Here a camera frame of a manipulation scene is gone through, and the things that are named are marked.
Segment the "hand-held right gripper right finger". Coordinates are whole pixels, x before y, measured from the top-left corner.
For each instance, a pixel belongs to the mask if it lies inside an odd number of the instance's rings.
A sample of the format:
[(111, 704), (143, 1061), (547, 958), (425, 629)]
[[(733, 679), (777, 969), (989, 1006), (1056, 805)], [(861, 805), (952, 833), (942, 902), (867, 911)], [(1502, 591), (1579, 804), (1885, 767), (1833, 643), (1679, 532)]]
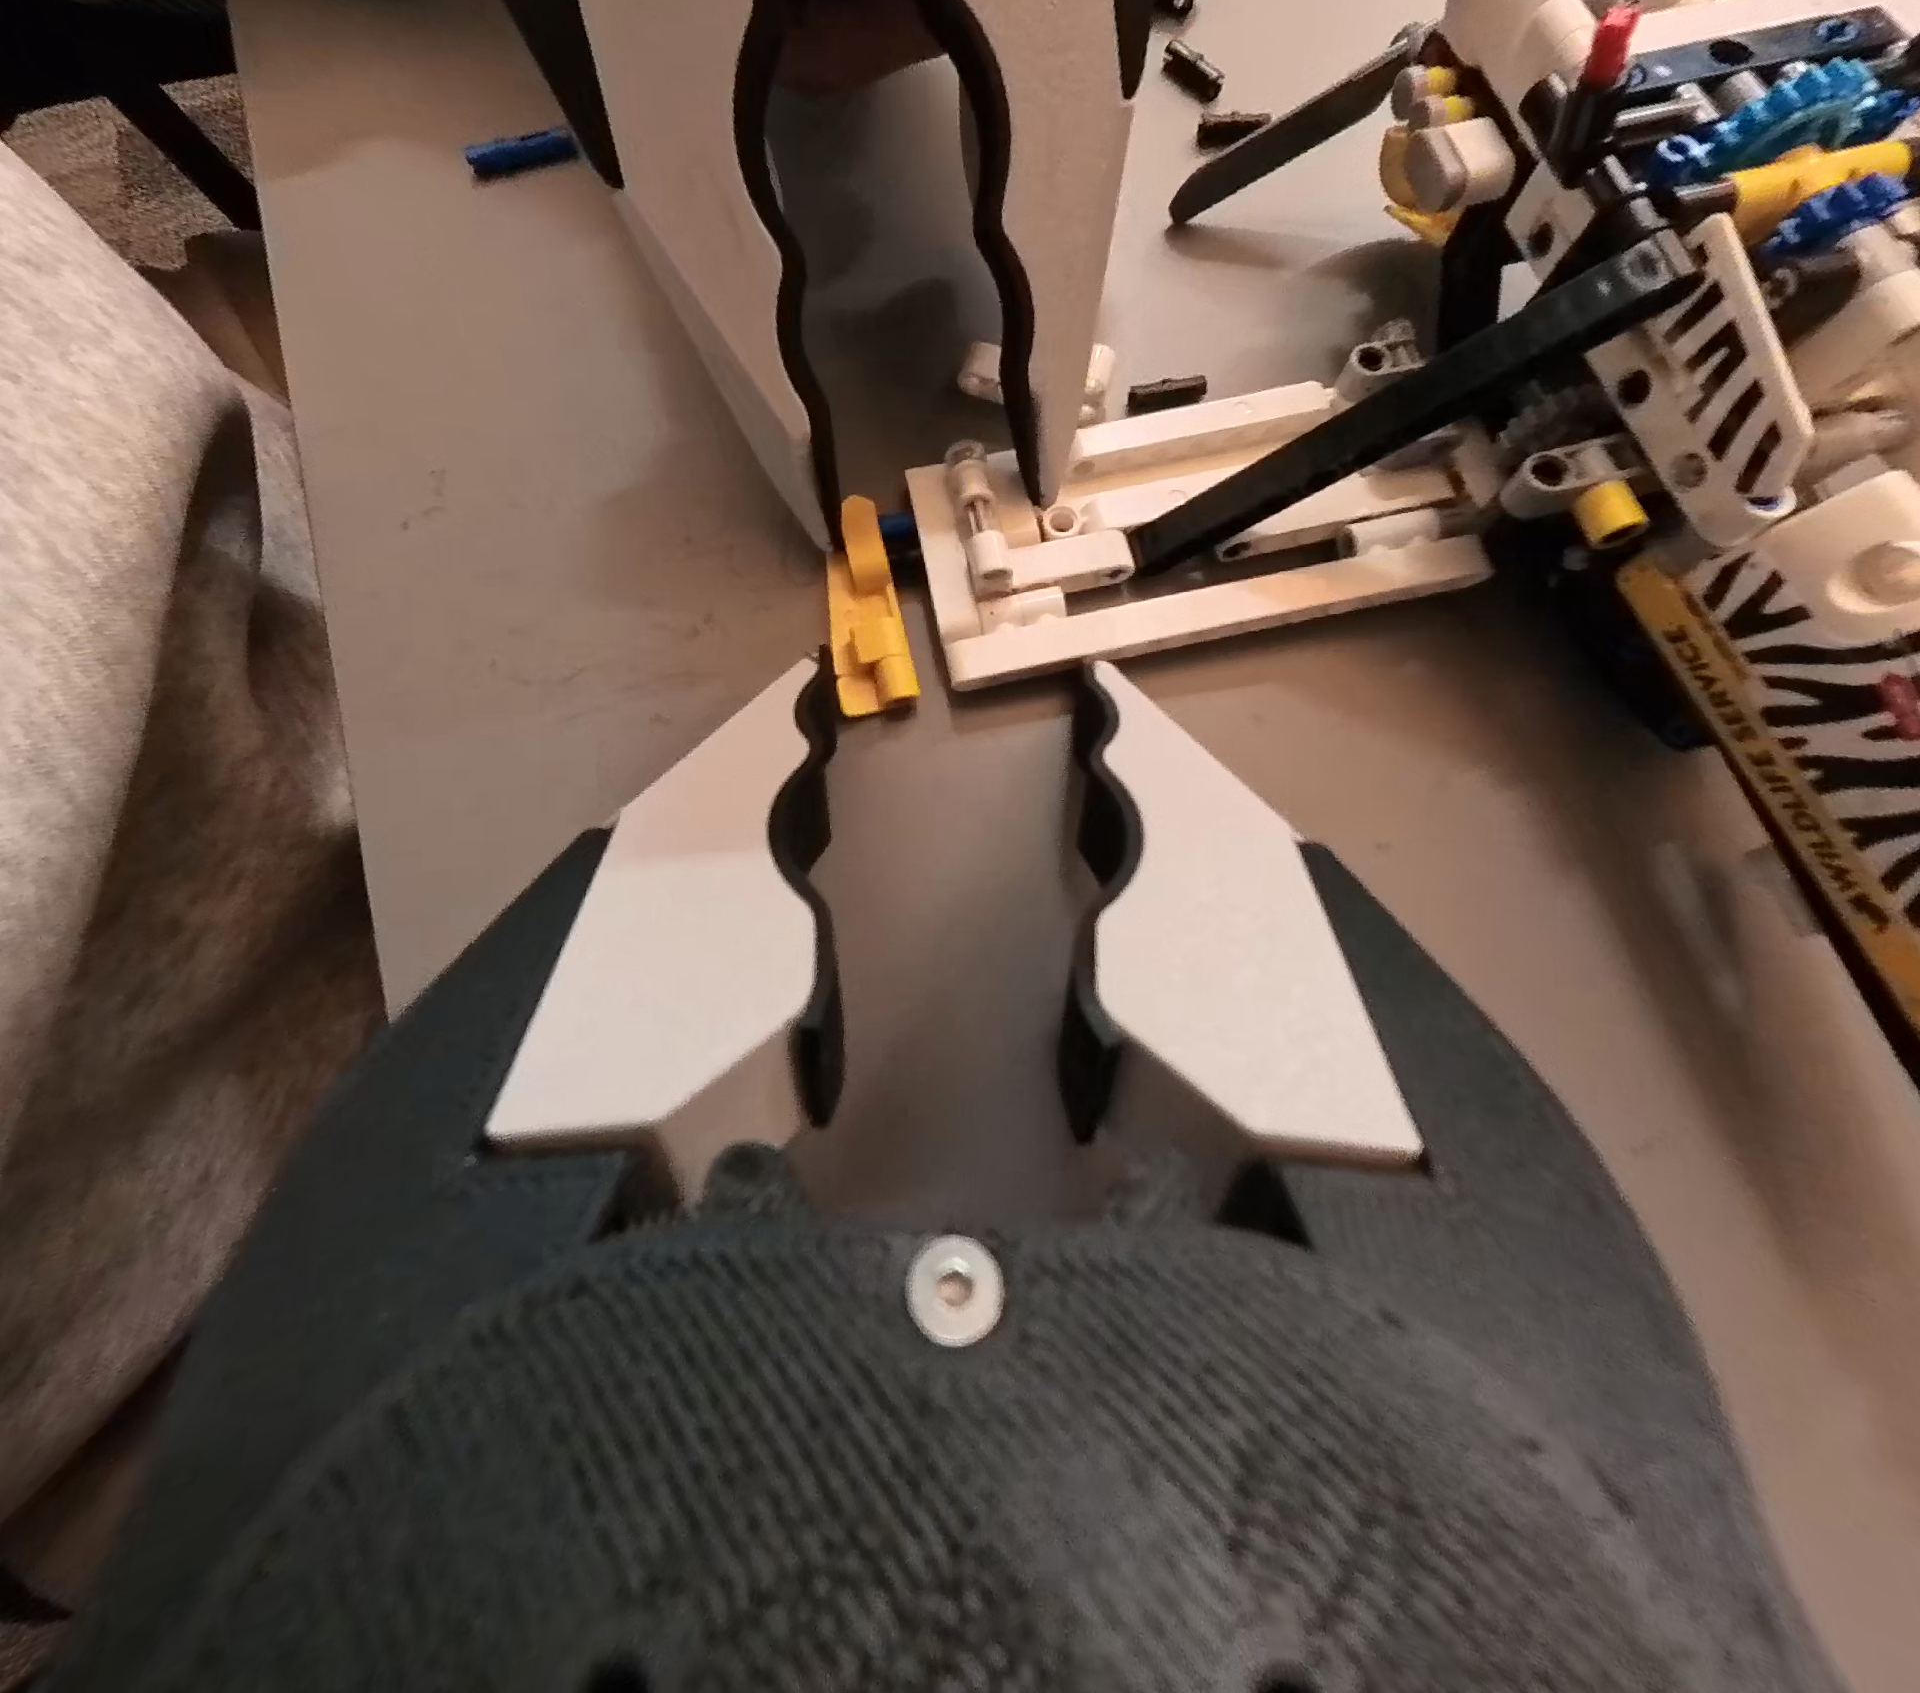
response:
[(1060, 1028), (1082, 1150), (1413, 1169), (1425, 1140), (1308, 845), (1113, 662), (1073, 682), (1090, 895)]

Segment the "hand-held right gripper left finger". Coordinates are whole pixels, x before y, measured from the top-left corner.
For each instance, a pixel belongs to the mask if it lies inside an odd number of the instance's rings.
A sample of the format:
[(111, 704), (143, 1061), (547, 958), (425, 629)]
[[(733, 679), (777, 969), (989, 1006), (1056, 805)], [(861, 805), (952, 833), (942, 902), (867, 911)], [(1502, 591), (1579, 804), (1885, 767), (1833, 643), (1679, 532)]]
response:
[(830, 1126), (845, 1000), (816, 868), (838, 728), (830, 656), (805, 656), (619, 810), (487, 1146), (624, 1155), (700, 1193), (725, 1152)]

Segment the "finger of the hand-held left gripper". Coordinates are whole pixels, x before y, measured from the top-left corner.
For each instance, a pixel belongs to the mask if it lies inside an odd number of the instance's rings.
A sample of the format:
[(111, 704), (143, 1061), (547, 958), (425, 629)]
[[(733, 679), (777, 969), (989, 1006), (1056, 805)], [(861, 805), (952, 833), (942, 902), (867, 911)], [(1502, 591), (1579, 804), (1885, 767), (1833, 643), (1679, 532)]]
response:
[(644, 266), (774, 491), (830, 554), (842, 508), (833, 417), (763, 139), (777, 2), (578, 2)]
[(1116, 234), (1130, 100), (1116, 0), (960, 0), (989, 78), (979, 244), (1007, 272), (1002, 399), (1027, 496), (1069, 479)]

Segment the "lego helicopter model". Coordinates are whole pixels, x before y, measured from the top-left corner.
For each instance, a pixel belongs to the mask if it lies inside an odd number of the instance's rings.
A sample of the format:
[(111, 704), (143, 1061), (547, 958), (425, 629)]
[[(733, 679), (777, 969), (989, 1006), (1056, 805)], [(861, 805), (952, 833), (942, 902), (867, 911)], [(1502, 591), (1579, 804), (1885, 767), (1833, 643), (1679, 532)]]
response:
[(1512, 569), (1715, 749), (1909, 1076), (1917, 1026), (1915, 30), (1879, 2), (1450, 0), (1203, 155), (1189, 227), (1391, 110), (1436, 251), (1336, 383), (1078, 427), (1052, 505), (907, 497), (953, 690)]

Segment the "yellow lego piece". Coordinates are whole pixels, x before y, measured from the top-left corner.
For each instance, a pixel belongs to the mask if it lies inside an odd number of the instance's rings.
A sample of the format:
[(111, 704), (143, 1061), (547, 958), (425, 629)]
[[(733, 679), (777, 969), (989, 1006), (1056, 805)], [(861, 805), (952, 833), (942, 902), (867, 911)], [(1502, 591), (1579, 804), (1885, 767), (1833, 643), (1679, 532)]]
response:
[(842, 552), (828, 562), (828, 629), (838, 708), (851, 722), (907, 710), (922, 688), (875, 503), (845, 497), (839, 527)]

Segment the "white lego connector piece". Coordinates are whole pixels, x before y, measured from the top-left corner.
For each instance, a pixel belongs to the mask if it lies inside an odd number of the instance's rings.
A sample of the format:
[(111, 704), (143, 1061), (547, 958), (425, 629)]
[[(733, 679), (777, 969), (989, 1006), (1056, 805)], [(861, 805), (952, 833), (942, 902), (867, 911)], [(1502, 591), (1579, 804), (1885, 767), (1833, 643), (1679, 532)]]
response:
[[(972, 400), (1002, 408), (1002, 373), (1000, 346), (994, 342), (973, 342), (957, 372), (957, 388)], [(1097, 425), (1107, 421), (1107, 403), (1116, 385), (1116, 349), (1097, 345), (1088, 358), (1088, 375), (1084, 383), (1078, 425)]]

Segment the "person's left hand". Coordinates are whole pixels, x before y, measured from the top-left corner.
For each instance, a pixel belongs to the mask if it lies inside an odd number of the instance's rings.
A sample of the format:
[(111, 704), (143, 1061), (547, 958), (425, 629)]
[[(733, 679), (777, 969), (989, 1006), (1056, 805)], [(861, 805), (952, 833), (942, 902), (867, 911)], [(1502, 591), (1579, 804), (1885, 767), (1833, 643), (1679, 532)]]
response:
[(922, 0), (753, 0), (735, 80), (845, 95), (947, 51)]

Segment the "black metal frame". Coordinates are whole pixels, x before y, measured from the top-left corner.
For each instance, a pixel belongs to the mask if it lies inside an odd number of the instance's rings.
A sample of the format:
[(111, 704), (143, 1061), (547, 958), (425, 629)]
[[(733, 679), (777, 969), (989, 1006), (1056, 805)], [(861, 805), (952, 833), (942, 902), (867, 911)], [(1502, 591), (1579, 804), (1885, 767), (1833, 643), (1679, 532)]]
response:
[(104, 100), (233, 227), (258, 233), (251, 179), (170, 97), (233, 74), (224, 0), (3, 0), (3, 128)]

